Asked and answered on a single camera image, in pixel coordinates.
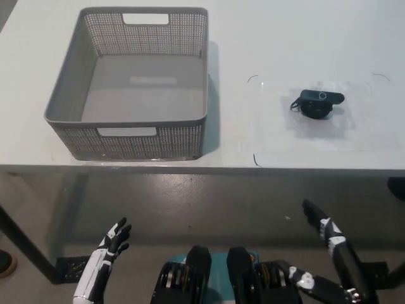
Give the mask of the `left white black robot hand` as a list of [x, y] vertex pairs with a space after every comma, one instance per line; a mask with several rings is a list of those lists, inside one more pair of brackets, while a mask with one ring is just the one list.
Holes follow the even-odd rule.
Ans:
[[129, 248], [132, 226], [123, 217], [92, 252], [73, 295], [73, 304], [104, 303], [104, 292], [115, 260]]

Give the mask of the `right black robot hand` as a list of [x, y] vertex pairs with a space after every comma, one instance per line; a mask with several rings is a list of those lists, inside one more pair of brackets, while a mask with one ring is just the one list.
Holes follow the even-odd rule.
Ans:
[[377, 292], [367, 278], [361, 260], [332, 218], [308, 199], [302, 202], [302, 208], [308, 222], [325, 243], [340, 283], [313, 275], [287, 262], [279, 262], [290, 282], [322, 303], [378, 303]]

